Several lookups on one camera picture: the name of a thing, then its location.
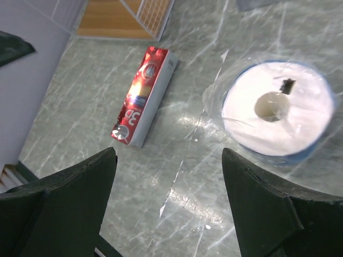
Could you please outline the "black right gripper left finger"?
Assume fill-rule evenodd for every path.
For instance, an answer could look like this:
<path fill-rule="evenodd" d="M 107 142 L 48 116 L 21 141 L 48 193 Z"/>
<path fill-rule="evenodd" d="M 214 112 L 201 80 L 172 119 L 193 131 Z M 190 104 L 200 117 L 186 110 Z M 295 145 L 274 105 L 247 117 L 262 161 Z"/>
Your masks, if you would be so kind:
<path fill-rule="evenodd" d="M 93 256 L 117 168 L 109 147 L 1 194 L 1 256 Z"/>

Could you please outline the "blue paper towel roll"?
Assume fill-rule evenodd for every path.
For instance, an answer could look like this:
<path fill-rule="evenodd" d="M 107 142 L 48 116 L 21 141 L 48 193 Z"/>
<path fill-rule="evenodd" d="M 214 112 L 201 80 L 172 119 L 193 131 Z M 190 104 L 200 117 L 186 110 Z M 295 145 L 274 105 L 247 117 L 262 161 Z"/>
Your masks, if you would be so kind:
<path fill-rule="evenodd" d="M 234 141 L 276 165 L 306 159 L 338 105 L 321 73 L 281 59 L 254 60 L 238 74 L 224 72 L 205 89 L 203 104 Z"/>

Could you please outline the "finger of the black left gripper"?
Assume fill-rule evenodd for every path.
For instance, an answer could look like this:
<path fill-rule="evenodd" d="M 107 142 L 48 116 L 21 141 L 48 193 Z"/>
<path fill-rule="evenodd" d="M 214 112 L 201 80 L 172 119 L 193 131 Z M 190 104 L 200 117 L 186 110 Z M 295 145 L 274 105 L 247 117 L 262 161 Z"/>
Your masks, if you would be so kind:
<path fill-rule="evenodd" d="M 0 51 L 1 67 L 36 52 L 29 42 L 4 31 L 1 31 Z"/>

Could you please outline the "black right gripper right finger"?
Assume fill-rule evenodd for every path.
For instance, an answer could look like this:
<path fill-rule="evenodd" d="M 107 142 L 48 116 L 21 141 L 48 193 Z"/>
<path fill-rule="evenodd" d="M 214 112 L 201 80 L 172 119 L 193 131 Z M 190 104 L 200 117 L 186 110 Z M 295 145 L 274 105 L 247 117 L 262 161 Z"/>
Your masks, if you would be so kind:
<path fill-rule="evenodd" d="M 242 256 L 342 256 L 342 197 L 285 180 L 229 148 L 222 170 Z"/>

